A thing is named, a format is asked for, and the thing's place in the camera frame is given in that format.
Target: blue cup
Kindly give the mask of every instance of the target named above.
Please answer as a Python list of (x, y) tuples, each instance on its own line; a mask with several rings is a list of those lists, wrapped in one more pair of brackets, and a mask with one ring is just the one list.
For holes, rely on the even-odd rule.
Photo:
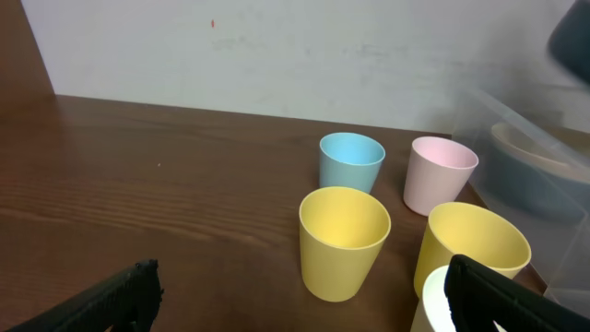
[(376, 140), (359, 134), (334, 133), (320, 141), (320, 188), (345, 186), (370, 193), (385, 158)]

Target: yellow cup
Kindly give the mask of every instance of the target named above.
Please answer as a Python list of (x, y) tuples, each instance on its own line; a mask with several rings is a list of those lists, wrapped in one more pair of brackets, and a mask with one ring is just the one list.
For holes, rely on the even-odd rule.
[(305, 287), (329, 302), (353, 297), (391, 229), (385, 207), (360, 190), (325, 187), (303, 198), (299, 217)]
[(444, 203), (428, 216), (428, 225), (414, 275), (414, 290), (421, 297), (426, 277), (449, 265), (455, 254), (513, 278), (531, 260), (531, 247), (508, 220), (467, 203)]

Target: cup rim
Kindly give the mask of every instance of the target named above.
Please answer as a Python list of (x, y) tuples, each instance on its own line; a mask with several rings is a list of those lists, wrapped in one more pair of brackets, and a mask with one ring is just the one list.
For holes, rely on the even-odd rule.
[[(496, 271), (502, 271), (502, 272), (506, 272), (506, 271), (518, 271), (518, 270), (523, 269), (524, 267), (526, 267), (526, 265), (528, 265), (528, 263), (530, 263), (531, 258), (532, 258), (532, 255), (533, 255), (533, 252), (531, 250), (531, 244), (528, 242), (528, 240), (526, 239), (526, 237), (520, 232), (520, 230), (518, 230), (516, 228), (516, 226), (514, 226), (506, 218), (504, 218), (501, 215), (499, 215), (497, 213), (494, 213), (494, 212), (492, 212), (492, 211), (490, 211), (490, 210), (488, 210), (486, 208), (479, 207), (479, 206), (474, 205), (474, 204), (463, 203), (463, 202), (447, 202), (447, 203), (442, 203), (442, 204), (439, 204), (438, 206), (434, 207), (432, 209), (432, 211), (434, 211), (434, 209), (437, 208), (437, 207), (445, 206), (445, 205), (462, 205), (462, 206), (468, 206), (468, 207), (476, 208), (476, 209), (478, 209), (480, 211), (483, 211), (484, 213), (490, 213), (490, 214), (496, 216), (501, 222), (508, 224), (509, 227), (511, 227), (513, 230), (516, 231), (516, 233), (521, 238), (521, 240), (523, 240), (526, 243), (527, 253), (526, 253), (526, 260), (524, 261), (523, 264), (521, 264), (519, 266), (516, 266), (516, 267), (493, 267), (493, 266), (490, 266), (488, 264), (485, 264), (486, 267), (492, 268), (492, 269), (494, 269)], [(428, 228), (431, 230), (432, 236), (434, 236), (434, 238), (436, 239), (436, 241), (438, 241), (444, 247), (444, 249), (448, 250), (453, 255), (462, 254), (462, 253), (456, 253), (454, 250), (451, 250), (451, 248), (449, 248), (446, 245), (446, 243), (443, 242), (441, 240), (441, 238), (439, 238), (439, 236), (437, 235), (437, 233), (432, 229), (432, 226), (431, 226), (431, 214), (429, 214), (428, 223), (427, 224), (428, 224)]]
[[(357, 248), (349, 248), (349, 247), (344, 247), (344, 246), (340, 246), (340, 245), (335, 245), (335, 244), (331, 244), (331, 243), (327, 243), (326, 241), (323, 241), (322, 239), (318, 238), (317, 236), (315, 236), (315, 234), (313, 234), (310, 230), (307, 229), (307, 227), (305, 227), (305, 224), (303, 223), (303, 218), (301, 217), (301, 210), (303, 209), (303, 204), (305, 204), (305, 201), (307, 199), (309, 199), (313, 194), (318, 193), (320, 191), (323, 190), (334, 190), (334, 189), (345, 189), (345, 190), (351, 190), (357, 193), (361, 193), (365, 196), (368, 196), (369, 199), (371, 199), (372, 201), (376, 202), (377, 205), (385, 212), (385, 216), (387, 216), (387, 231), (385, 232), (385, 234), (376, 242), (371, 243), (369, 245), (365, 245), (362, 247), (357, 247)], [(368, 249), (368, 248), (372, 248), (376, 245), (379, 245), (380, 243), (382, 243), (383, 241), (385, 241), (385, 239), (387, 238), (387, 236), (389, 235), (389, 232), (391, 231), (391, 217), (389, 216), (389, 212), (387, 212), (387, 209), (385, 208), (385, 206), (375, 197), (361, 191), (358, 189), (354, 189), (354, 188), (348, 188), (348, 187), (343, 187), (343, 186), (328, 186), (328, 187), (324, 187), (324, 188), (319, 188), (319, 189), (315, 189), (313, 190), (311, 193), (307, 194), (307, 196), (305, 196), (303, 198), (303, 200), (301, 201), (301, 204), (299, 205), (299, 224), (303, 227), (303, 229), (305, 229), (305, 231), (307, 231), (308, 234), (310, 234), (317, 242), (327, 245), (329, 247), (335, 248), (335, 249), (342, 249), (342, 250), (349, 250), (349, 251), (359, 251), (359, 250), (364, 250), (364, 249)]]
[[(376, 144), (382, 152), (382, 156), (380, 159), (378, 159), (377, 161), (374, 162), (367, 162), (367, 163), (352, 163), (352, 162), (346, 162), (346, 161), (342, 161), (342, 160), (337, 160), (336, 158), (332, 157), (329, 153), (327, 153), (327, 151), (324, 150), (324, 147), (322, 146), (322, 143), (324, 142), (325, 139), (327, 139), (330, 136), (336, 136), (336, 135), (353, 135), (353, 136), (360, 136), (363, 138), (368, 138), (372, 143)], [(320, 150), (331, 160), (336, 161), (336, 162), (340, 162), (343, 163), (345, 165), (350, 165), (350, 166), (371, 166), (374, 164), (378, 164), (380, 162), (382, 162), (385, 159), (385, 148), (384, 146), (381, 145), (381, 143), (377, 142), (377, 140), (375, 140), (374, 138), (371, 138), (369, 136), (365, 136), (363, 134), (357, 134), (357, 133), (350, 133), (350, 132), (337, 132), (337, 133), (332, 133), (332, 134), (328, 134), (324, 137), (322, 137), (322, 139), (320, 139)]]
[[(476, 158), (476, 162), (473, 165), (470, 166), (466, 166), (466, 167), (455, 167), (455, 166), (448, 166), (448, 165), (442, 165), (440, 162), (436, 162), (434, 160), (432, 160), (431, 158), (428, 158), (426, 156), (424, 156), (422, 153), (420, 153), (417, 149), (416, 149), (416, 142), (418, 142), (419, 140), (424, 140), (424, 139), (436, 139), (436, 140), (441, 140), (444, 141), (445, 143), (450, 143), (453, 145), (457, 145), (460, 148), (463, 148), (464, 150), (466, 150), (468, 153), (470, 153), (473, 157)], [(438, 137), (438, 136), (420, 136), (416, 139), (414, 139), (412, 141), (412, 150), (414, 152), (416, 152), (419, 156), (421, 156), (424, 160), (427, 160), (437, 166), (441, 166), (447, 169), (451, 169), (451, 170), (472, 170), (475, 169), (478, 165), (479, 165), (479, 157), (478, 154), (475, 153), (471, 148), (468, 148), (466, 146), (464, 146), (463, 144), (459, 143), (459, 142), (455, 142), (452, 139), (448, 139), (448, 138), (444, 138), (444, 137)]]

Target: transparent plastic container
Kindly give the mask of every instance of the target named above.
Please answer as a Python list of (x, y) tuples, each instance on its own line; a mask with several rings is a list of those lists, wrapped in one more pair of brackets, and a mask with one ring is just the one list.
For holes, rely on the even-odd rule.
[(546, 99), (509, 108), (481, 90), (461, 92), (453, 140), (478, 154), (469, 182), (525, 235), (545, 296), (590, 317), (590, 92), (534, 95)]

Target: wooden table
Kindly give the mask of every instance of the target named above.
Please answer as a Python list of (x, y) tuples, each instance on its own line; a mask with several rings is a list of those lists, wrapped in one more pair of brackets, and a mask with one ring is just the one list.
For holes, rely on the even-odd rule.
[[(372, 194), (392, 231), (360, 292), (301, 281), (298, 207), (318, 142), (353, 131), (387, 156)], [(0, 117), (0, 329), (144, 258), (165, 288), (154, 331), (408, 331), (426, 218), (401, 193), (423, 133), (56, 97)], [(458, 200), (480, 204), (470, 188)], [(533, 273), (519, 277), (540, 291)]]

